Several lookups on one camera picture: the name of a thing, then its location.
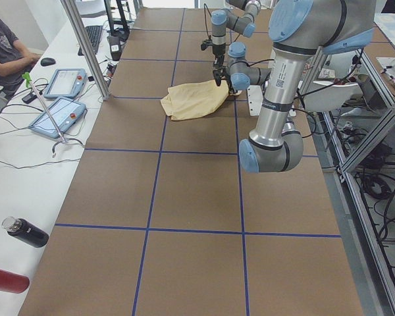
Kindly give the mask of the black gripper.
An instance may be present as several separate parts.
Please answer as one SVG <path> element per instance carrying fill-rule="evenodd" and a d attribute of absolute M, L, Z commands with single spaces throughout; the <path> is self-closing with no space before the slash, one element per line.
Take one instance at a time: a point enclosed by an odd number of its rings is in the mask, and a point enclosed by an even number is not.
<path fill-rule="evenodd" d="M 202 41 L 200 49 L 205 51 L 208 47 L 212 48 L 212 53 L 216 57 L 223 57 L 225 54 L 225 40 L 220 38 L 207 38 Z"/>
<path fill-rule="evenodd" d="M 232 87 L 230 75 L 227 68 L 224 66 L 224 55 L 216 55 L 213 62 L 213 78 L 216 86 L 220 87 L 222 81 L 225 81 L 229 88 L 229 96 L 236 96 L 237 91 Z"/>

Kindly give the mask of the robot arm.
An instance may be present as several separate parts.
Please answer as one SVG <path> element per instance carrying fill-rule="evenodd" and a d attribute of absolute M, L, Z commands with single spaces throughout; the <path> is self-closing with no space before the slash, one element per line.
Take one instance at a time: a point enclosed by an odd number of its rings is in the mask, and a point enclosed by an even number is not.
<path fill-rule="evenodd" d="M 209 46 L 215 56 L 216 83 L 225 77 L 233 92 L 250 85 L 265 92 L 256 127 L 239 145 L 240 162 L 247 172 L 282 172 L 293 169 L 303 155 L 303 140 L 289 112 L 308 58 L 319 47 L 328 54 L 364 48 L 373 39 L 375 1 L 279 1 L 269 20 L 273 42 L 273 68 L 253 68 L 241 42 L 226 44 L 226 31 L 247 38 L 255 31 L 259 1 L 231 1 L 241 17 L 228 9 L 213 11 Z"/>
<path fill-rule="evenodd" d="M 242 16 L 235 15 L 231 9 L 218 9 L 211 13 L 211 33 L 201 43 L 201 50 L 212 48 L 215 57 L 214 69 L 221 69 L 226 53 L 226 30 L 232 30 L 239 35 L 250 38 L 255 32 L 255 19 L 261 11 L 260 1 L 238 0 L 226 1 L 228 4 L 242 10 Z"/>

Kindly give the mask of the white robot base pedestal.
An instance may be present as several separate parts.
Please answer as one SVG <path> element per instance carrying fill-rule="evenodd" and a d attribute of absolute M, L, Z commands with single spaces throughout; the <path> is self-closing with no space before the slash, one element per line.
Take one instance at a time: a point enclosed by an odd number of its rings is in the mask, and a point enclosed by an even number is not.
<path fill-rule="evenodd" d="M 250 85 L 246 91 L 248 96 L 248 107 L 249 107 L 250 116 L 257 117 L 259 116 L 260 110 L 263 105 L 265 92 L 262 91 L 261 86 L 254 86 L 254 85 Z M 274 102 L 274 105 L 278 105 L 280 109 L 285 109 L 285 105 L 282 105 L 281 103 Z M 295 108 L 293 108 L 292 104 L 289 108 L 288 116 L 289 117 L 296 116 L 296 110 Z"/>

